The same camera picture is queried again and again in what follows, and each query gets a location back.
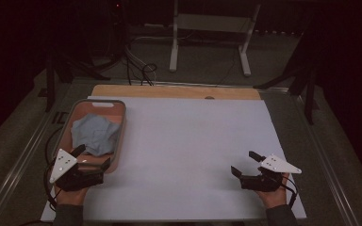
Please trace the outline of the person's left hand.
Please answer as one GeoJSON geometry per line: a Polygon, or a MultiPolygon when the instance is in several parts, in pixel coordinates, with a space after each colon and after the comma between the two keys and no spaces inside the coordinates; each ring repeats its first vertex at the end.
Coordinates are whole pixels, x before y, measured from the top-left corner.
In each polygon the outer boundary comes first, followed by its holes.
{"type": "Polygon", "coordinates": [[[76,191],[64,191],[56,186],[55,192],[57,195],[57,204],[81,206],[84,204],[88,189],[85,187],[76,191]]]}

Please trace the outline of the black stand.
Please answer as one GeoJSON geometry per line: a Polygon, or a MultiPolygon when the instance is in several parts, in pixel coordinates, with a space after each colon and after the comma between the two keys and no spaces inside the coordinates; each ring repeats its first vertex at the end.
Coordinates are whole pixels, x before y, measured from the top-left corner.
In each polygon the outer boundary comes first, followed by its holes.
{"type": "Polygon", "coordinates": [[[71,83],[74,79],[71,68],[76,68],[97,80],[108,80],[108,77],[104,77],[100,73],[97,73],[93,69],[88,68],[79,61],[53,47],[49,48],[46,52],[45,66],[47,97],[46,112],[49,112],[52,109],[56,100],[56,77],[58,77],[61,82],[71,83]]]}
{"type": "Polygon", "coordinates": [[[315,68],[320,52],[321,43],[317,41],[314,34],[305,31],[282,74],[264,84],[255,85],[255,89],[269,89],[293,77],[294,80],[288,87],[288,93],[293,96],[299,96],[305,91],[304,115],[307,121],[313,124],[312,110],[316,81],[315,68]]]}

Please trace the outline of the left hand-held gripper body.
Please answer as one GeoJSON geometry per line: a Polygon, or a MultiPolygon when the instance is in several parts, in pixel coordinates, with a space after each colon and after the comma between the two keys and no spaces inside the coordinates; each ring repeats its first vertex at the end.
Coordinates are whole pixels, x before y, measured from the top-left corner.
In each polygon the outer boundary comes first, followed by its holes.
{"type": "Polygon", "coordinates": [[[81,170],[77,158],[59,149],[49,177],[49,183],[64,191],[77,191],[103,183],[104,173],[98,170],[81,170]]]}

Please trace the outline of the light blue knit garment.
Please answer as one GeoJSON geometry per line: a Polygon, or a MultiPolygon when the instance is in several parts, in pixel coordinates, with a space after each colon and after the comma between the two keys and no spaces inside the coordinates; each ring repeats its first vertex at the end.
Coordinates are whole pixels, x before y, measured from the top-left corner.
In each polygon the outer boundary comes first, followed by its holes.
{"type": "Polygon", "coordinates": [[[71,128],[72,145],[74,148],[84,145],[85,152],[93,156],[113,153],[119,131],[119,123],[89,113],[82,119],[73,122],[71,128]]]}

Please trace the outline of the person's right hand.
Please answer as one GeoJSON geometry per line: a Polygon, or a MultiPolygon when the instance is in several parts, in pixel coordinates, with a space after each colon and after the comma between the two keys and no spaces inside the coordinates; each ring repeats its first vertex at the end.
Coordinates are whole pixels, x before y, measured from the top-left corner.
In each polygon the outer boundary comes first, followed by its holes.
{"type": "Polygon", "coordinates": [[[287,204],[286,184],[288,182],[288,173],[283,173],[282,185],[272,192],[257,191],[259,199],[267,209],[287,204]]]}

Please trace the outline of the pink basket with grey rim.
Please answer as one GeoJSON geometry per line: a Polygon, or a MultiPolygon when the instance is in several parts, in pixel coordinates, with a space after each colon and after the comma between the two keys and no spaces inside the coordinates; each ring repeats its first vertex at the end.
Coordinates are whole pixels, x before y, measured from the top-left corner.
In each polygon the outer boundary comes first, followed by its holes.
{"type": "Polygon", "coordinates": [[[68,153],[71,153],[71,151],[75,149],[72,145],[71,135],[73,122],[82,119],[89,113],[103,116],[111,122],[119,123],[120,131],[116,136],[117,141],[115,143],[115,151],[113,153],[108,153],[101,156],[93,156],[89,153],[83,152],[77,157],[79,168],[81,170],[99,170],[102,163],[109,158],[111,164],[105,173],[111,173],[118,167],[123,144],[123,133],[126,122],[126,106],[122,101],[81,100],[77,102],[73,106],[70,116],[66,120],[66,123],[60,133],[60,139],[56,144],[54,156],[57,156],[59,149],[62,149],[68,153]]]}

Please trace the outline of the white table mat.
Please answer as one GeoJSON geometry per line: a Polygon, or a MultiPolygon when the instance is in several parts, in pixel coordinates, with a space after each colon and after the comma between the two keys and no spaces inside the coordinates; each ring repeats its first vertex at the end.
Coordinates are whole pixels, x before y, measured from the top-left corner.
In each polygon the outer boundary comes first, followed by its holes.
{"type": "Polygon", "coordinates": [[[84,217],[96,221],[228,221],[264,218],[231,169],[258,173],[250,151],[283,156],[261,100],[123,98],[118,166],[90,188],[84,217]]]}

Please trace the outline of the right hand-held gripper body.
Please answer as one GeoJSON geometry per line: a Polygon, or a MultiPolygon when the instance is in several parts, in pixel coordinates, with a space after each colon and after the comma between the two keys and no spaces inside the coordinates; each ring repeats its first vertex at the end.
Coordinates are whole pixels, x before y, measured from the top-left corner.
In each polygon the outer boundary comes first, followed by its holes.
{"type": "Polygon", "coordinates": [[[282,185],[283,173],[302,173],[301,169],[274,154],[267,156],[264,161],[258,163],[260,164],[258,167],[259,175],[241,176],[239,181],[242,189],[272,192],[282,185]]]}

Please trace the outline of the white metal stand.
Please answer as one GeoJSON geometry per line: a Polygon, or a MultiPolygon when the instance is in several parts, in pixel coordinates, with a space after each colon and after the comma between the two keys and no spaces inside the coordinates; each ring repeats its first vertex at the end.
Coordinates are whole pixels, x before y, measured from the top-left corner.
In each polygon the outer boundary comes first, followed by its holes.
{"type": "Polygon", "coordinates": [[[230,32],[245,35],[245,41],[239,46],[241,68],[245,76],[252,74],[247,57],[247,49],[254,33],[255,22],[260,11],[260,4],[254,4],[253,12],[248,17],[231,17],[204,14],[180,13],[179,0],[173,0],[173,44],[170,55],[169,70],[177,71],[178,30],[191,29],[199,31],[230,32]]]}

